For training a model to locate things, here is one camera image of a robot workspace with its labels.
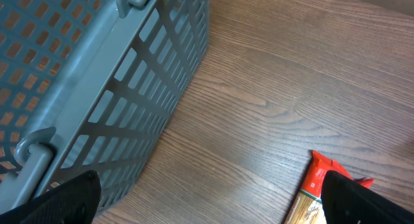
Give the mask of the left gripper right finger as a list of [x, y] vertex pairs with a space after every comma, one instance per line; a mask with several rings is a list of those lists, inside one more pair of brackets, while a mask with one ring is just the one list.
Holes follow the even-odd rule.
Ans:
[[321, 201], [327, 224], [413, 224], [413, 213], [335, 171], [326, 173]]

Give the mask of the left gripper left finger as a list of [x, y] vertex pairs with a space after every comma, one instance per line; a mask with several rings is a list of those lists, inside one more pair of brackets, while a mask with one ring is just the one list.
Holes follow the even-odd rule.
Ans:
[[1, 215], [2, 224], [91, 224], [101, 197], [98, 173], [89, 170]]

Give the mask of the red cracker sleeve package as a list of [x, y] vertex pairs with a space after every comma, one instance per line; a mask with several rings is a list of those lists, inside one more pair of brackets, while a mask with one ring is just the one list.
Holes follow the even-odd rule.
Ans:
[[332, 160], [321, 153], [312, 150], [312, 161], [296, 195], [284, 224], [326, 224], [325, 213], [321, 201], [323, 180], [329, 170], [357, 182], [366, 188], [374, 183], [373, 178], [365, 177], [353, 179], [348, 171], [337, 161]]

